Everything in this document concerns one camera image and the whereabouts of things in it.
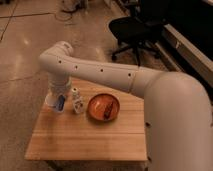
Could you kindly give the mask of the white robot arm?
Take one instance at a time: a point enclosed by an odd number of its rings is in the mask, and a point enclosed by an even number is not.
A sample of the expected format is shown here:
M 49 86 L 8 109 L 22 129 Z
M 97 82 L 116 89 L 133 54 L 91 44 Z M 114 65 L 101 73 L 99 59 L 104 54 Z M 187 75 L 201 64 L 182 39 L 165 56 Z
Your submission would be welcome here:
M 142 98 L 149 171 L 213 171 L 211 101 L 194 77 L 79 59 L 65 41 L 45 50 L 39 62 L 54 87 L 73 76 Z

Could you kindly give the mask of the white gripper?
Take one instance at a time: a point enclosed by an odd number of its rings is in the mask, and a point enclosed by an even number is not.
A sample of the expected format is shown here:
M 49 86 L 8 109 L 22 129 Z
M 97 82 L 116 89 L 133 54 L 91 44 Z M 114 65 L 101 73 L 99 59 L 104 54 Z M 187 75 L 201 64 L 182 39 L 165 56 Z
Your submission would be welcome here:
M 49 96 L 53 99 L 58 98 L 60 95 L 67 97 L 71 89 L 71 81 L 67 76 L 50 75 L 48 78 Z

